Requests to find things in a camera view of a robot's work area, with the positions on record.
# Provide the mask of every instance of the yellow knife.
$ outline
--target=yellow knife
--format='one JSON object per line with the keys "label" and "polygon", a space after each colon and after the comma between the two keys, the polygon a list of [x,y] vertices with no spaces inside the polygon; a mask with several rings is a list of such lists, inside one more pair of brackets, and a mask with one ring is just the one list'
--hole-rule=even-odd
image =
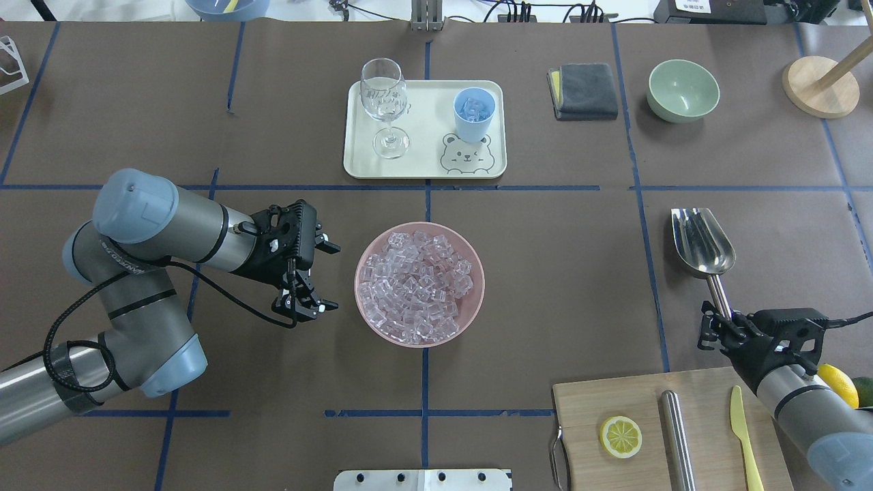
{"label": "yellow knife", "polygon": [[749,491],[764,491],[758,465],[752,453],[752,441],[749,440],[749,429],[746,427],[746,413],[743,411],[743,391],[739,385],[734,385],[731,391],[731,429],[743,444],[743,462],[746,467],[746,487]]}

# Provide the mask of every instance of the bear drawing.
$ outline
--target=bear drawing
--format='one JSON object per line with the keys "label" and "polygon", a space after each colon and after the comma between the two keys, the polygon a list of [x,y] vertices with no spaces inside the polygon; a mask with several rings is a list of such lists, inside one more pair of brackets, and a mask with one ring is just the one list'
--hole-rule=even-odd
{"label": "bear drawing", "polygon": [[485,135],[481,142],[467,143],[454,133],[443,137],[445,151],[440,157],[440,165],[448,174],[456,171],[458,174],[488,174],[494,167],[494,156],[488,145],[491,137]]}

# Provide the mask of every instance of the green bowl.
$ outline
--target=green bowl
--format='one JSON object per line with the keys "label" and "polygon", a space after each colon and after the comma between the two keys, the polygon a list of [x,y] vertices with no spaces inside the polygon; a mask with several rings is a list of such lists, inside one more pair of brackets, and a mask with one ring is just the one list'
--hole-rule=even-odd
{"label": "green bowl", "polygon": [[718,82],[712,73],[687,59],[668,59],[649,75],[646,100],[665,121],[699,120],[715,109],[719,97]]}

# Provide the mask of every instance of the blue container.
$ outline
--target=blue container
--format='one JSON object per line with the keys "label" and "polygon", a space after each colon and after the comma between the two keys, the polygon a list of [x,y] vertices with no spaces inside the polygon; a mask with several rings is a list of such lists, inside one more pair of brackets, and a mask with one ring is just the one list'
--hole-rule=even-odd
{"label": "blue container", "polygon": [[[467,99],[480,100],[485,105],[484,111],[488,113],[488,117],[482,121],[467,121],[461,117],[464,109],[464,103]],[[483,88],[470,87],[465,88],[455,96],[455,128],[457,136],[468,143],[478,143],[485,134],[488,133],[488,127],[491,125],[491,120],[494,118],[494,109],[497,103],[494,97]]]}
{"label": "blue container", "polygon": [[237,8],[224,13],[224,8],[230,0],[185,0],[188,6],[203,20],[245,22],[253,18],[263,17],[270,7],[270,0],[239,0]]}

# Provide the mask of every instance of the wooden stand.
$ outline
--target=wooden stand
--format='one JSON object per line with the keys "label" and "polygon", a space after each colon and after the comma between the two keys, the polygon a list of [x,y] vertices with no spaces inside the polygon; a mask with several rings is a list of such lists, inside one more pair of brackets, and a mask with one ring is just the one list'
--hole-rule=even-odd
{"label": "wooden stand", "polygon": [[[867,24],[873,32],[870,3],[862,0]],[[858,105],[861,90],[851,70],[873,52],[873,35],[837,63],[821,56],[797,59],[782,72],[782,88],[804,112],[819,118],[842,118]]]}

